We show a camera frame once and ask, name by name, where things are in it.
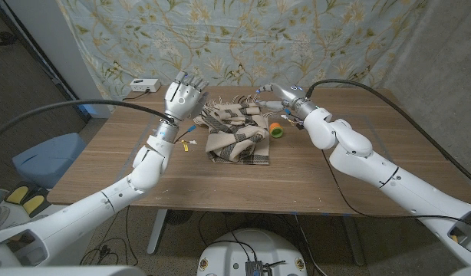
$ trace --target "wire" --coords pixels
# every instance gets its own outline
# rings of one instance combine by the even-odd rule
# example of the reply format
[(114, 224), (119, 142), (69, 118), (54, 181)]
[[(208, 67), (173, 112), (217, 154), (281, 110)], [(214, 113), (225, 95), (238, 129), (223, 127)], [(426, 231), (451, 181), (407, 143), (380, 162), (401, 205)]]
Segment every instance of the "wire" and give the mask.
[(297, 215), (294, 215), (294, 216), (295, 216), (295, 221), (297, 222), (297, 225), (300, 228), (300, 232), (302, 233), (302, 236), (304, 237), (305, 244), (307, 245), (307, 250), (309, 251), (309, 255), (311, 256), (312, 263), (314, 263), (314, 266), (318, 269), (318, 272), (321, 273), (321, 275), (328, 276), (326, 272), (324, 272), (321, 268), (319, 268), (318, 264), (316, 264), (314, 260), (314, 256), (312, 256), (311, 247), (309, 246), (309, 242), (307, 240), (307, 237), (305, 236), (304, 229), (302, 229), (300, 222), (298, 222)]
[(248, 256), (248, 261), (251, 261), (251, 259), (249, 259), (249, 254), (248, 254), (248, 252), (245, 250), (244, 246), (242, 246), (241, 242), (236, 238), (236, 234), (234, 234), (234, 231), (229, 228), (229, 223), (227, 222), (227, 214), (225, 214), (225, 213), (222, 213), (222, 214), (223, 214), (224, 218), (226, 219), (227, 231), (230, 231), (230, 232), (232, 233), (232, 237), (234, 237), (235, 241), (238, 242), (239, 245), (241, 245), (242, 250), (244, 250), (245, 255)]
[(215, 243), (220, 243), (220, 242), (231, 242), (231, 243), (240, 244), (241, 246), (242, 246), (242, 245), (245, 245), (245, 246), (249, 247), (249, 248), (252, 250), (252, 254), (253, 254), (253, 256), (254, 256), (254, 260), (255, 260), (255, 261), (258, 261), (258, 257), (256, 256), (256, 251), (251, 247), (251, 245), (248, 245), (248, 244), (246, 244), (246, 243), (243, 242), (243, 241), (221, 240), (221, 241), (214, 241), (214, 242), (210, 243), (208, 246), (213, 245), (213, 244), (215, 244)]
[(196, 125), (191, 126), (185, 133), (183, 133), (183, 134), (181, 134), (181, 136), (177, 137), (177, 139), (176, 139), (176, 141), (174, 141), (174, 143), (176, 143), (181, 138), (183, 138), (183, 136), (185, 136), (187, 133), (190, 133), (190, 132), (194, 131), (195, 129), (196, 129)]
[(116, 256), (116, 264), (115, 265), (118, 265), (118, 261), (120, 260), (120, 257), (118, 257), (118, 254), (114, 253), (114, 252), (111, 252), (111, 253), (107, 253), (105, 256), (103, 256), (102, 258), (99, 259), (99, 262), (97, 263), (98, 265), (101, 265), (101, 262), (109, 255), (113, 255), (113, 256)]
[(81, 105), (81, 104), (107, 104), (107, 105), (114, 105), (114, 106), (120, 106), (120, 107), (129, 107), (133, 108), (136, 110), (140, 111), (145, 111), (147, 113), (151, 113), (154, 115), (157, 115), (164, 120), (173, 123), (174, 120), (172, 118), (169, 118), (168, 116), (164, 115), (163, 113), (159, 111), (155, 111), (153, 109), (147, 108), (147, 107), (142, 107), (140, 105), (134, 104), (134, 103), (124, 103), (118, 100), (69, 100), (65, 102), (60, 102), (60, 103), (52, 103), (49, 105), (45, 105), (42, 107), (35, 108), (33, 110), (29, 110), (28, 112), (25, 112), (17, 117), (14, 117), (13, 119), (9, 120), (7, 123), (3, 124), (0, 126), (0, 136), (8, 129), (11, 127), (15, 126), (16, 124), (22, 122), (23, 120), (28, 119), (29, 117), (33, 117), (34, 115), (38, 115), (40, 113), (43, 113), (45, 111), (53, 110), (56, 108), (60, 107), (68, 107), (72, 105)]
[(203, 234), (202, 234), (202, 229), (201, 229), (201, 224), (202, 224), (202, 219), (203, 217), (208, 213), (208, 211), (204, 212), (203, 215), (201, 217), (199, 217), (199, 220), (198, 220), (198, 233), (199, 233), (199, 237), (202, 239), (202, 242), (205, 246), (208, 246), (208, 244), (206, 243), (205, 239), (203, 238)]
[[(137, 258), (137, 256), (135, 255), (135, 252), (133, 251), (133, 248), (132, 248), (131, 243), (130, 243), (130, 236), (129, 236), (129, 234), (128, 234), (128, 215), (129, 215), (129, 212), (130, 212), (130, 206), (127, 206), (127, 214), (126, 214), (126, 218), (125, 218), (125, 219), (126, 219), (126, 221), (125, 221), (125, 229), (126, 229), (127, 240), (125, 241), (124, 239), (118, 238), (118, 237), (109, 238), (109, 239), (105, 240), (106, 237), (107, 237), (107, 234), (108, 234), (109, 231), (111, 230), (111, 227), (113, 226), (114, 222), (116, 221), (116, 218), (117, 218), (118, 215), (120, 214), (120, 213), (117, 213), (116, 216), (114, 217), (113, 221), (111, 222), (109, 228), (107, 229), (106, 234), (104, 234), (103, 240), (102, 240), (94, 249), (91, 249), (90, 251), (88, 251), (88, 252), (84, 255), (84, 257), (81, 259), (81, 262), (80, 262), (81, 265), (83, 265), (83, 264), (86, 263), (86, 262), (84, 261), (85, 258), (86, 258), (89, 254), (91, 254), (91, 253), (93, 253), (93, 252), (94, 252), (94, 253), (97, 253), (97, 252), (99, 251), (99, 253), (100, 253), (100, 257), (99, 257), (100, 259), (99, 259), (99, 261), (97, 262), (97, 265), (100, 265), (100, 263), (101, 263), (101, 261), (103, 260), (103, 258), (106, 257), (104, 254), (107, 254), (107, 255), (117, 255), (117, 254), (114, 253), (114, 252), (111, 252), (111, 253), (108, 252), (108, 253), (103, 253), (103, 256), (101, 257), (101, 249), (100, 249), (100, 247), (101, 247), (102, 245), (104, 245), (104, 244), (106, 244), (106, 243), (108, 243), (108, 242), (110, 242), (110, 241), (114, 241), (114, 240), (122, 241), (122, 243), (123, 243), (123, 245), (124, 245), (124, 255), (125, 255), (125, 262), (126, 262), (126, 264), (127, 264), (127, 265), (133, 265), (133, 266), (138, 265), (138, 258)], [(135, 264), (129, 264), (129, 261), (128, 261), (128, 251), (127, 251), (128, 248), (130, 249), (130, 253), (132, 254), (133, 258), (135, 259)], [(95, 256), (96, 256), (96, 254), (94, 254), (94, 255), (92, 256), (92, 259), (91, 259), (91, 260), (89, 261), (89, 263), (88, 263), (89, 265), (92, 265)]]
[(356, 87), (361, 87), (361, 88), (371, 92), (373, 95), (379, 97), (386, 104), (389, 104), (399, 114), (401, 114), (408, 122), (410, 122), (411, 125), (413, 125), (413, 127), (415, 129), (417, 129), (425, 138), (427, 138), (427, 140), (430, 141), (430, 143), (432, 143), (432, 145), (434, 145), (436, 147), (436, 149), (439, 150), (447, 160), (449, 160), (459, 171), (461, 171), (465, 176), (467, 176), (467, 178), (469, 178), (471, 180), (471, 173), (466, 168), (464, 168), (462, 165), (460, 165), (460, 163), (458, 163), (457, 160), (455, 160), (439, 143), (437, 143), (434, 138), (432, 138), (430, 135), (428, 135), (428, 133), (423, 128), (421, 128), (421, 126), (417, 122), (415, 122), (413, 120), (413, 118), (411, 118), (406, 112), (404, 112), (395, 103), (393, 103), (392, 101), (387, 99), (384, 95), (382, 95), (379, 92), (377, 92), (376, 90), (374, 90), (372, 87), (368, 87), (365, 84), (361, 84), (361, 83), (358, 83), (358, 82), (352, 81), (352, 80), (338, 80), (338, 79), (320, 80), (320, 81), (312, 84), (309, 87), (305, 97), (310, 98), (311, 95), (312, 95), (312, 91), (314, 90), (314, 88), (316, 86), (318, 86), (319, 84), (326, 84), (326, 83), (339, 83), (339, 84), (354, 85)]
[[(202, 239), (202, 242), (203, 242), (203, 244), (204, 244), (206, 247), (208, 247), (208, 246), (210, 246), (210, 245), (213, 245), (213, 244), (215, 244), (215, 243), (219, 243), (219, 242), (238, 243), (239, 245), (241, 245), (242, 249), (244, 250), (244, 252), (245, 252), (245, 254), (246, 254), (247, 258), (248, 258), (248, 261), (250, 261), (248, 252), (247, 252), (247, 251), (245, 250), (245, 248), (242, 246), (242, 245), (246, 245), (247, 247), (251, 248), (252, 254), (253, 254), (253, 256), (254, 256), (254, 260), (255, 260), (255, 261), (258, 260), (258, 257), (256, 256), (256, 251), (251, 247), (251, 245), (248, 245), (247, 243), (245, 243), (245, 242), (243, 242), (243, 241), (239, 241), (239, 240), (236, 238), (236, 236), (234, 235), (234, 233), (233, 233), (232, 231), (230, 231), (230, 232), (231, 232), (232, 235), (234, 236), (235, 241), (223, 240), (223, 241), (214, 241), (214, 242), (212, 242), (212, 243), (210, 243), (210, 244), (207, 244), (205, 238), (203, 237), (202, 230), (201, 230), (201, 223), (202, 223), (203, 217), (205, 217), (205, 215), (206, 215), (207, 213), (208, 213), (208, 211), (204, 212), (204, 213), (202, 214), (202, 216), (199, 217), (199, 220), (198, 220), (198, 233), (199, 233), (199, 237)], [(226, 215), (225, 215), (224, 213), (222, 213), (222, 214), (224, 215), (224, 217), (225, 217), (225, 219), (226, 219), (226, 227), (227, 227), (227, 230), (229, 230), (229, 226), (228, 226), (228, 224), (227, 224), (227, 217), (226, 217)]]
[(145, 92), (143, 92), (142, 94), (140, 94), (140, 95), (138, 95), (138, 96), (136, 96), (136, 97), (124, 98), (124, 99), (122, 99), (122, 100), (136, 100), (136, 99), (138, 99), (139, 97), (142, 97), (143, 95), (148, 94), (149, 92), (150, 92), (150, 89), (147, 88), (147, 89), (145, 90)]
[(461, 218), (454, 218), (454, 217), (451, 217), (451, 216), (447, 216), (447, 215), (402, 215), (402, 216), (390, 216), (390, 217), (387, 217), (387, 216), (379, 216), (379, 215), (367, 215), (367, 214), (364, 214), (363, 212), (360, 212), (358, 210), (356, 210), (353, 206), (350, 205), (350, 203), (348, 202), (348, 200), (346, 200), (346, 198), (344, 197), (344, 194), (343, 194), (343, 191), (341, 191), (341, 187), (340, 185), (338, 184), (338, 181), (336, 180), (336, 176), (334, 175), (334, 172), (333, 172), (333, 169), (331, 168), (331, 164), (329, 163), (328, 161), (328, 158), (326, 157), (326, 155), (324, 154), (324, 150), (322, 150), (322, 156), (324, 157), (324, 160), (326, 160), (326, 164), (328, 164), (328, 168), (331, 172), (331, 175), (333, 176), (333, 179), (334, 179), (334, 183), (336, 183), (336, 186), (338, 188), (338, 191), (340, 192), (341, 194), (341, 197), (343, 198), (344, 200), (344, 203), (346, 203), (346, 205), (348, 205), (348, 207), (350, 207), (350, 209), (352, 209), (353, 211), (355, 211), (356, 213), (362, 215), (362, 216), (366, 216), (368, 218), (375, 218), (375, 219), (420, 219), (420, 218), (438, 218), (438, 219), (452, 219), (452, 220), (455, 220), (455, 221), (458, 221), (458, 222), (463, 222), (463, 223), (466, 223), (467, 225), (470, 225), (471, 226), (471, 222), (468, 222), (464, 219), (461, 219)]
[(136, 266), (136, 265), (138, 265), (138, 258), (135, 255), (135, 253), (133, 252), (133, 249), (131, 248), (130, 237), (128, 236), (128, 213), (129, 212), (130, 212), (130, 206), (127, 207), (127, 215), (126, 215), (126, 218), (125, 218), (125, 229), (126, 229), (126, 233), (127, 233), (127, 242), (128, 242), (128, 246), (130, 247), (130, 252), (131, 252), (132, 256), (135, 258), (135, 264), (133, 264), (133, 266)]

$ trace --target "yellow object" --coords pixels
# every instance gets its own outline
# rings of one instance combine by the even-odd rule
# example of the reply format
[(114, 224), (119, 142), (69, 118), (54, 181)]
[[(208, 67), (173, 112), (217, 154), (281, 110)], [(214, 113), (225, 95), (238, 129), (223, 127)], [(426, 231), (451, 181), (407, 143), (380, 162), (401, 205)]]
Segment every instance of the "yellow object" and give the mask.
[(183, 143), (184, 151), (188, 151), (188, 142), (186, 142), (185, 140), (181, 140), (181, 143)]
[(19, 204), (21, 203), (22, 199), (28, 194), (29, 188), (26, 186), (21, 186), (15, 189), (5, 200), (9, 203)]
[(273, 138), (280, 138), (283, 135), (283, 128), (279, 123), (272, 123), (269, 125), (269, 133)]
[(29, 214), (31, 214), (34, 210), (36, 210), (39, 205), (41, 205), (44, 202), (44, 196), (42, 195), (37, 195), (32, 199), (29, 199), (25, 204), (22, 205), (24, 207), (24, 210)]

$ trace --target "curtain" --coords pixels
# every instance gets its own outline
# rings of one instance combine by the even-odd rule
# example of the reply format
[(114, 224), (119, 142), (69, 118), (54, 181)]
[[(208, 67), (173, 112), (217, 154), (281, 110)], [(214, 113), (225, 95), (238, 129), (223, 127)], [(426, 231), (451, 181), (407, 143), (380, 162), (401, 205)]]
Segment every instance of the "curtain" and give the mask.
[(210, 85), (376, 87), (426, 0), (57, 0), (97, 88), (184, 69)]

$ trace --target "black cable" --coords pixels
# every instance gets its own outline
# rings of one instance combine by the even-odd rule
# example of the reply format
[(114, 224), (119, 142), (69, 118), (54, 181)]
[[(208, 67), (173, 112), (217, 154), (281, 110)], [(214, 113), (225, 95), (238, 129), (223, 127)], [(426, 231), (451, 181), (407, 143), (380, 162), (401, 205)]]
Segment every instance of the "black cable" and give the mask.
[[(251, 247), (251, 245), (248, 245), (248, 244), (246, 244), (246, 243), (243, 242), (243, 241), (238, 241), (237, 238), (236, 238), (236, 236), (234, 235), (234, 233), (233, 233), (232, 231), (231, 231), (231, 232), (232, 232), (232, 235), (234, 235), (235, 241), (228, 241), (228, 240), (227, 240), (227, 241), (226, 241), (226, 240), (224, 240), (224, 241), (214, 241), (214, 242), (212, 242), (212, 243), (210, 243), (210, 244), (207, 244), (205, 238), (203, 237), (202, 230), (201, 230), (201, 222), (202, 222), (202, 220), (203, 220), (203, 217), (205, 217), (206, 214), (208, 214), (208, 211), (204, 212), (204, 213), (199, 217), (199, 220), (198, 220), (198, 233), (199, 233), (199, 237), (202, 239), (202, 242), (203, 242), (203, 244), (204, 244), (206, 247), (208, 247), (208, 246), (210, 246), (210, 245), (212, 245), (212, 244), (215, 244), (215, 243), (219, 243), (219, 242), (233, 242), (233, 243), (239, 243), (239, 245), (241, 245), (241, 246), (242, 246), (242, 245), (246, 245), (247, 247), (251, 248), (252, 254), (254, 255), (255, 261), (258, 260), (258, 257), (256, 256), (256, 251)], [(227, 227), (227, 229), (229, 229), (229, 227), (228, 227), (228, 225), (227, 225), (227, 218), (226, 218), (226, 215), (225, 215), (225, 214), (223, 214), (223, 215), (224, 215), (224, 217), (225, 217), (225, 219), (226, 219), (226, 227)], [(244, 252), (245, 252), (245, 254), (246, 254), (246, 256), (247, 256), (248, 261), (250, 261), (248, 252), (245, 250), (244, 247), (242, 247), (242, 249), (244, 250)]]
[(189, 130), (187, 130), (185, 133), (181, 134), (181, 136), (177, 137), (177, 139), (176, 139), (176, 141), (174, 141), (174, 143), (177, 143), (177, 141), (179, 141), (181, 138), (183, 138), (183, 136), (185, 136), (188, 132), (189, 132)]
[[(96, 248), (91, 249), (90, 251), (88, 251), (88, 252), (84, 255), (84, 257), (82, 257), (82, 260), (81, 260), (81, 262), (80, 262), (80, 265), (85, 265), (85, 264), (86, 264), (86, 262), (85, 262), (84, 260), (85, 260), (85, 258), (86, 258), (90, 253), (92, 253), (92, 252), (97, 252), (97, 251), (99, 251), (99, 259), (100, 259), (100, 260), (101, 260), (102, 257), (103, 257), (104, 255), (106, 255), (106, 254), (113, 254), (114, 252), (109, 252), (109, 251), (108, 251), (107, 253), (104, 253), (104, 250), (105, 250), (105, 249), (108, 249), (107, 245), (104, 245), (104, 244), (106, 244), (106, 243), (108, 243), (108, 242), (110, 242), (110, 241), (114, 241), (114, 240), (119, 240), (119, 241), (122, 241), (122, 242), (123, 242), (123, 246), (124, 246), (124, 249), (125, 249), (125, 252), (124, 252), (124, 254), (125, 254), (125, 262), (126, 262), (126, 264), (128, 265), (127, 243), (125, 242), (124, 239), (118, 238), (118, 237), (116, 237), (116, 238), (109, 238), (109, 239), (107, 239), (107, 240), (105, 240), (105, 241), (102, 241), (99, 245), (96, 246)], [(88, 263), (89, 265), (92, 265), (93, 260), (94, 260), (94, 257), (95, 257), (95, 255), (94, 255), (94, 256), (92, 257), (92, 259), (89, 261), (89, 263)]]
[(147, 88), (147, 89), (145, 90), (145, 92), (143, 92), (142, 94), (140, 94), (140, 95), (138, 95), (138, 96), (136, 96), (136, 97), (124, 98), (124, 99), (122, 99), (122, 100), (136, 100), (136, 99), (138, 99), (139, 97), (142, 97), (143, 95), (148, 94), (149, 92), (150, 92), (150, 89)]
[(239, 243), (239, 245), (241, 245), (242, 247), (242, 250), (244, 250), (244, 253), (245, 255), (248, 257), (248, 261), (251, 261), (251, 259), (249, 259), (249, 254), (248, 252), (245, 250), (244, 246), (242, 246), (241, 242), (236, 238), (236, 234), (234, 234), (234, 231), (232, 229), (229, 228), (229, 223), (227, 222), (227, 215), (222, 213), (224, 218), (226, 219), (226, 227), (227, 227), (227, 231), (230, 231), (232, 233), (232, 237), (234, 237), (235, 241)]
[(102, 261), (109, 255), (113, 255), (113, 256), (116, 256), (116, 264), (115, 265), (118, 265), (118, 261), (120, 260), (120, 257), (118, 257), (118, 254), (114, 253), (114, 252), (111, 252), (111, 253), (107, 253), (106, 255), (104, 255), (102, 258), (99, 259), (99, 261), (97, 262), (98, 265), (102, 265)]
[(336, 186), (337, 186), (337, 188), (338, 188), (338, 191), (340, 192), (341, 197), (342, 197), (343, 200), (344, 200), (344, 203), (346, 203), (346, 205), (348, 205), (348, 207), (350, 207), (350, 209), (352, 209), (352, 210), (355, 211), (356, 213), (358, 213), (358, 214), (360, 214), (360, 215), (362, 215), (362, 216), (366, 216), (366, 217), (368, 217), (368, 218), (374, 218), (374, 219), (420, 219), (420, 218), (452, 219), (452, 220), (455, 220), (455, 221), (458, 221), (458, 222), (466, 223), (467, 225), (471, 226), (471, 222), (468, 222), (468, 221), (463, 220), (463, 219), (461, 219), (461, 218), (454, 218), (454, 217), (447, 216), (447, 215), (379, 216), (379, 215), (367, 215), (367, 214), (364, 214), (363, 212), (360, 212), (360, 211), (356, 210), (353, 206), (350, 205), (350, 203), (348, 202), (348, 200), (346, 200), (346, 198), (344, 197), (343, 191), (341, 191), (341, 187), (340, 187), (340, 185), (338, 184), (338, 181), (336, 180), (336, 176), (334, 175), (333, 169), (331, 168), (331, 164), (329, 163), (328, 158), (327, 158), (326, 155), (324, 154), (324, 150), (321, 149), (321, 151), (322, 151), (322, 156), (324, 157), (324, 160), (326, 160), (326, 164), (328, 164), (329, 171), (331, 172), (331, 175), (333, 176), (334, 183), (336, 183)]
[[(105, 240), (106, 237), (107, 237), (107, 234), (110, 232), (111, 227), (113, 226), (113, 224), (114, 224), (114, 222), (116, 221), (116, 218), (118, 217), (119, 214), (120, 214), (119, 212), (116, 213), (116, 215), (115, 215), (114, 218), (113, 218), (113, 221), (112, 221), (111, 224), (110, 224), (110, 227), (107, 228), (106, 234), (104, 234), (103, 239), (100, 241), (100, 243), (99, 243), (94, 249), (99, 250), (99, 247), (103, 244), (104, 240)], [(92, 262), (92, 260), (94, 260), (95, 257), (96, 257), (96, 255), (94, 254), (94, 255), (92, 256), (91, 262)]]
[(0, 126), (0, 136), (6, 130), (10, 129), (11, 127), (15, 126), (21, 121), (28, 119), (29, 117), (33, 117), (34, 115), (38, 115), (45, 111), (53, 110), (60, 107), (68, 107), (71, 105), (81, 105), (81, 104), (107, 104), (107, 105), (114, 105), (114, 106), (120, 106), (120, 107), (129, 107), (129, 108), (133, 108), (136, 110), (145, 111), (147, 113), (157, 115), (170, 123), (174, 122), (173, 119), (169, 118), (168, 116), (164, 115), (163, 113), (159, 111), (155, 111), (147, 107), (142, 107), (134, 103), (124, 103), (118, 100), (69, 100), (69, 101), (60, 102), (60, 103), (52, 103), (49, 105), (45, 105), (43, 107), (38, 107), (33, 110), (29, 110), (28, 112), (25, 112), (17, 117), (14, 117), (13, 119), (9, 120), (4, 125)]
[(99, 248), (94, 248), (94, 249), (91, 249), (89, 252), (87, 252), (84, 257), (82, 257), (81, 259), (81, 262), (79, 262), (80, 265), (83, 265), (84, 264), (84, 260), (85, 258), (92, 252), (96, 252), (96, 251), (99, 251), (100, 252), (100, 249)]
[(126, 232), (127, 232), (127, 242), (128, 242), (128, 246), (130, 247), (130, 252), (132, 254), (132, 256), (135, 258), (135, 264), (132, 264), (133, 266), (136, 266), (138, 265), (138, 258), (137, 256), (135, 255), (135, 253), (133, 252), (133, 249), (131, 248), (131, 243), (130, 243), (130, 237), (128, 236), (128, 213), (130, 212), (130, 206), (127, 207), (127, 218), (125, 219), (125, 229), (126, 229)]
[(231, 243), (239, 244), (239, 245), (241, 245), (241, 246), (242, 246), (242, 245), (245, 245), (245, 246), (249, 247), (249, 248), (252, 250), (252, 254), (253, 254), (253, 256), (254, 256), (254, 260), (255, 260), (255, 261), (258, 260), (258, 257), (256, 256), (256, 251), (251, 247), (251, 245), (248, 245), (248, 244), (246, 244), (246, 243), (243, 242), (243, 241), (229, 241), (229, 240), (214, 241), (214, 242), (210, 243), (208, 246), (213, 245), (213, 244), (215, 244), (215, 243), (220, 243), (220, 242), (231, 242)]
[(309, 87), (309, 90), (307, 91), (305, 97), (310, 98), (312, 95), (312, 91), (316, 86), (319, 84), (326, 84), (326, 83), (339, 83), (339, 84), (350, 84), (354, 85), (356, 87), (361, 87), (369, 92), (371, 92), (373, 95), (379, 97), (381, 100), (383, 100), (386, 104), (389, 104), (392, 108), (394, 108), (399, 114), (401, 114), (408, 122), (413, 125), (415, 129), (417, 129), (427, 140), (436, 147), (437, 150), (439, 150), (442, 155), (449, 160), (460, 172), (462, 172), (467, 178), (471, 180), (471, 173), (464, 168), (460, 163), (457, 162), (439, 143), (437, 143), (428, 133), (421, 128), (421, 126), (413, 120), (406, 112), (404, 112), (400, 107), (398, 107), (395, 103), (387, 99), (384, 95), (380, 94), (376, 90), (374, 90), (372, 87), (368, 87), (365, 84), (358, 83), (356, 81), (352, 80), (338, 80), (338, 79), (329, 79), (329, 80), (320, 80), (314, 84), (312, 84)]

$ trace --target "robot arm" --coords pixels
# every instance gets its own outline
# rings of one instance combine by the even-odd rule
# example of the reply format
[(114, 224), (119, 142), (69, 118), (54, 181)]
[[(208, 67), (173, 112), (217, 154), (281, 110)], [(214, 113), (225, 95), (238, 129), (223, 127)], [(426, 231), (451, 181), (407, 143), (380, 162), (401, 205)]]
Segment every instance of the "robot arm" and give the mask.
[(155, 187), (169, 162), (178, 123), (197, 116), (205, 104), (201, 78), (181, 71), (165, 96), (166, 114), (133, 161), (134, 170), (122, 180), (46, 218), (0, 231), (0, 267), (41, 266), (82, 235), (94, 230)]
[[(369, 182), (411, 215), (443, 215), (471, 222), (471, 204), (455, 199), (391, 163), (372, 149), (365, 136), (345, 120), (331, 122), (332, 115), (305, 98), (297, 86), (267, 84), (258, 92), (271, 91), (282, 104), (304, 120), (312, 143), (320, 150), (336, 146), (331, 165), (342, 173)], [(462, 262), (471, 266), (471, 226), (446, 218), (419, 218)]]

